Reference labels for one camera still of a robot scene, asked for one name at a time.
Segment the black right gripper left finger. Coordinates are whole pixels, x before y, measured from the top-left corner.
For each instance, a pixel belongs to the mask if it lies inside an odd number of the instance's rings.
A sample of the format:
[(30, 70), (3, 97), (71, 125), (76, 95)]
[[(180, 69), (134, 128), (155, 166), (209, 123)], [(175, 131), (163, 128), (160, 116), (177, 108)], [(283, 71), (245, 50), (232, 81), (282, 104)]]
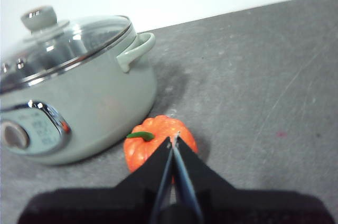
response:
[(39, 193), (19, 223), (147, 223), (168, 170), (168, 138), (136, 171), (114, 187), (61, 188)]

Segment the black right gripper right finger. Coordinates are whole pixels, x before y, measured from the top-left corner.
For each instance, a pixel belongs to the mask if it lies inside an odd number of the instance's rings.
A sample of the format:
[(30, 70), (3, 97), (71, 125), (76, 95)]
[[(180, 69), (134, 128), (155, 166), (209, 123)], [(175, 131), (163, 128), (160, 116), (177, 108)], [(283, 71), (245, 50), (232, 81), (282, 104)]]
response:
[(324, 203), (296, 191), (238, 189), (179, 136), (172, 143), (181, 200), (202, 223), (334, 223)]

